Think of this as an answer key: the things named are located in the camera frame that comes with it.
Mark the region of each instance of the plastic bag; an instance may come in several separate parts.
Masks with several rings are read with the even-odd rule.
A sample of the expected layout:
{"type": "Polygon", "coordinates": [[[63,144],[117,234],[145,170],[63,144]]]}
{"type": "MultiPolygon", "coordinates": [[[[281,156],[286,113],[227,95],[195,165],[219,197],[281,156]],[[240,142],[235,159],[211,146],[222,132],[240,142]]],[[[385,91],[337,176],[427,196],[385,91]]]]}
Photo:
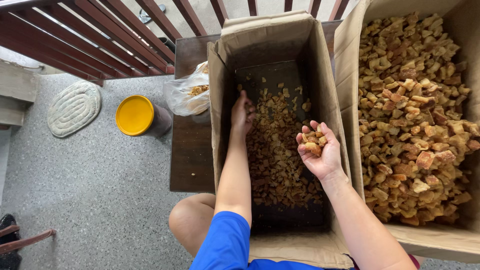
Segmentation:
{"type": "Polygon", "coordinates": [[[208,63],[205,61],[199,64],[191,75],[165,82],[163,95],[174,114],[181,116],[199,114],[210,106],[210,90],[196,96],[190,96],[188,93],[194,86],[207,84],[208,63]]]}

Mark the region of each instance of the hand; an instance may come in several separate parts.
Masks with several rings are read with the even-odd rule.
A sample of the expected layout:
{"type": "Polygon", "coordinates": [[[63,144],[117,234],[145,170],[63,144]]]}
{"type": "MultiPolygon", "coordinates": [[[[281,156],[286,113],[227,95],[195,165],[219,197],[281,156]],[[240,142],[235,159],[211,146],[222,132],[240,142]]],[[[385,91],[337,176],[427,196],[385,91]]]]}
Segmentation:
{"type": "MultiPolygon", "coordinates": [[[[331,129],[327,127],[325,123],[317,123],[316,121],[310,121],[310,126],[314,130],[317,130],[317,126],[320,125],[322,133],[327,138],[327,144],[322,150],[322,155],[319,157],[315,154],[305,151],[305,145],[302,145],[301,133],[297,134],[297,142],[299,144],[298,152],[305,166],[315,174],[322,184],[328,182],[335,183],[339,179],[344,180],[346,177],[342,169],[342,161],[340,160],[340,144],[335,138],[335,134],[331,129]]],[[[307,126],[302,127],[302,132],[307,133],[310,128],[307,126]]]]}
{"type": "Polygon", "coordinates": [[[247,97],[247,92],[242,90],[239,99],[232,108],[232,129],[243,131],[243,135],[247,135],[255,116],[255,106],[247,97]]]}

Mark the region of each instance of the wooden table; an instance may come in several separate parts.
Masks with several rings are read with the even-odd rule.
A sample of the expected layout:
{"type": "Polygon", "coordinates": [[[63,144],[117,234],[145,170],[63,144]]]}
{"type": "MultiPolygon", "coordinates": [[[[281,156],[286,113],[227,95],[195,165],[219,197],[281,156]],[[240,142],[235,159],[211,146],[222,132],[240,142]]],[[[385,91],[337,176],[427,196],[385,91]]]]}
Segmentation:
{"type": "MultiPolygon", "coordinates": [[[[334,75],[333,42],[340,23],[322,23],[334,75]]],[[[207,61],[207,43],[219,38],[220,35],[211,35],[177,39],[175,79],[192,74],[198,64],[207,61]]],[[[172,129],[170,191],[214,193],[210,109],[199,115],[174,115],[172,129]]]]}

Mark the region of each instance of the cardboard box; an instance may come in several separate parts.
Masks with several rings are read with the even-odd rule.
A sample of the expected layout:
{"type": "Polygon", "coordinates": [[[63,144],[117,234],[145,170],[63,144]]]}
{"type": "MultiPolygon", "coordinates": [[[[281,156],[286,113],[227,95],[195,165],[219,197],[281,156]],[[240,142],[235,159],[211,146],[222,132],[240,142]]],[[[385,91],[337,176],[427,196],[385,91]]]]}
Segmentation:
{"type": "MultiPolygon", "coordinates": [[[[345,138],[332,68],[321,23],[305,11],[227,20],[222,36],[209,43],[212,148],[215,186],[225,162],[230,132],[231,108],[238,96],[235,71],[262,64],[302,60],[307,66],[311,113],[335,132],[344,170],[349,175],[345,138]]],[[[331,230],[319,233],[314,227],[253,235],[250,258],[291,260],[318,267],[346,269],[353,266],[334,215],[331,230]]]]}
{"type": "MultiPolygon", "coordinates": [[[[464,103],[464,119],[480,123],[480,1],[471,0],[361,0],[335,32],[336,89],[346,132],[348,157],[353,183],[362,183],[358,129],[358,53],[362,23],[392,16],[405,16],[419,11],[420,19],[433,13],[444,17],[444,32],[461,46],[453,62],[468,61],[462,81],[472,93],[464,103]]],[[[428,224],[413,227],[386,224],[408,253],[457,260],[480,262],[480,166],[479,152],[466,156],[473,170],[468,192],[473,200],[460,205],[457,227],[428,224]]],[[[363,187],[357,192],[363,196],[363,187]]]]}

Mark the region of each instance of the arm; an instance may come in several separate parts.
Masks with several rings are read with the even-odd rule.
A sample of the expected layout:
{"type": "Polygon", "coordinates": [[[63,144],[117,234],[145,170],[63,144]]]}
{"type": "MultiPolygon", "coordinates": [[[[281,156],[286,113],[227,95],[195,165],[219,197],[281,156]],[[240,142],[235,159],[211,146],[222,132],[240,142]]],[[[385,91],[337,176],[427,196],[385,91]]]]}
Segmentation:
{"type": "Polygon", "coordinates": [[[255,107],[245,90],[232,108],[232,128],[227,159],[216,194],[215,212],[231,211],[241,215],[252,226],[252,192],[245,137],[255,118],[255,107]]]}
{"type": "MultiPolygon", "coordinates": [[[[316,129],[319,123],[311,121],[310,125],[316,129]]],[[[305,166],[322,183],[351,256],[360,269],[415,270],[415,265],[402,246],[348,183],[348,177],[342,170],[340,144],[335,134],[325,123],[320,127],[327,138],[322,156],[306,153],[304,145],[299,145],[298,152],[305,166]]],[[[301,133],[297,135],[297,142],[301,142],[301,133]]]]}

